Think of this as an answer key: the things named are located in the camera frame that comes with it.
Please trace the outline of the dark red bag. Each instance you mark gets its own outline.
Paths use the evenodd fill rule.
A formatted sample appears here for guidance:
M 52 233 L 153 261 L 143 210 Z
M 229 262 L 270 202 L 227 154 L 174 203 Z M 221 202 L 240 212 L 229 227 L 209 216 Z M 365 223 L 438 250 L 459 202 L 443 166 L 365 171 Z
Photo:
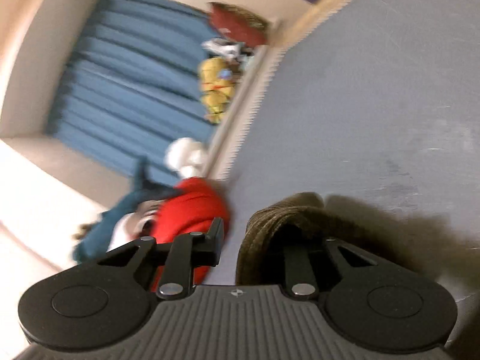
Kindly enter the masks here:
M 268 43 L 269 22 L 255 13 L 236 5 L 210 2 L 210 24 L 219 33 L 247 47 Z

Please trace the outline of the white plush toy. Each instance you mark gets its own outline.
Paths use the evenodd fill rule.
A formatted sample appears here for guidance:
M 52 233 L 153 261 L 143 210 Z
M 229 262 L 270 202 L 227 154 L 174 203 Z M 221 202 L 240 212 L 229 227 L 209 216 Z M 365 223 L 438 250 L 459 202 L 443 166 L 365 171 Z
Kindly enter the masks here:
M 172 142 L 164 157 L 165 166 L 181 179 L 201 177 L 208 152 L 202 142 L 182 137 Z

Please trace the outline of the red knit garment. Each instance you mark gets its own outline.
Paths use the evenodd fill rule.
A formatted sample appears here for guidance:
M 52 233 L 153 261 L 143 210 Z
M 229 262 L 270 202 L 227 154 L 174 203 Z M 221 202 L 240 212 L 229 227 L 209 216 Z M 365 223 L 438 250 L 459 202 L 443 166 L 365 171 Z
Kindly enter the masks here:
M 223 220 L 225 232 L 229 230 L 230 211 L 213 183 L 191 177 L 180 181 L 175 188 L 181 194 L 163 203 L 156 213 L 151 236 L 157 245 L 172 243 L 187 233 L 207 233 L 215 218 Z

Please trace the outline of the teal garment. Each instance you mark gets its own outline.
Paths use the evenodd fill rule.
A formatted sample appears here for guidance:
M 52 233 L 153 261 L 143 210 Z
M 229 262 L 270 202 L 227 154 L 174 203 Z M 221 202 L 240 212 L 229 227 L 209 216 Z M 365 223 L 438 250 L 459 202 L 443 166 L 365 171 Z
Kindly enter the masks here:
M 110 210 L 101 213 L 95 222 L 80 225 L 79 233 L 74 236 L 77 244 L 72 250 L 72 259 L 76 263 L 102 257 L 111 244 L 116 224 L 126 215 L 134 213 L 141 203 L 165 201 L 184 193 L 181 189 L 150 180 L 147 168 L 147 158 L 139 158 L 134 167 L 129 192 Z

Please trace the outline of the yellow plush toy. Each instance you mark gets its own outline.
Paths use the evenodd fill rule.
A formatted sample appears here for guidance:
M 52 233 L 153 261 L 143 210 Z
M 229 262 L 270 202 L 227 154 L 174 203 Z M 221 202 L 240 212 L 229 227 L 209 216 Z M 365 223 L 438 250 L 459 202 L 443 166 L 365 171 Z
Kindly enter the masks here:
M 219 125 L 235 94 L 237 77 L 232 65 L 222 57 L 207 58 L 199 64 L 200 102 L 206 108 L 205 119 Z

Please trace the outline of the blue window curtain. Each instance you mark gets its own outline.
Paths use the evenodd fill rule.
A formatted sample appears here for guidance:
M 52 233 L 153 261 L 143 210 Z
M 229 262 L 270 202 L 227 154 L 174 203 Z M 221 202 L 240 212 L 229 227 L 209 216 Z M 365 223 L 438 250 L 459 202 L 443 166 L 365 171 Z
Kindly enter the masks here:
M 174 185 L 168 146 L 208 143 L 215 127 L 200 101 L 203 43 L 217 37 L 201 10 L 171 0 L 98 0 L 58 83 L 46 132 L 131 176 L 148 160 L 151 178 Z

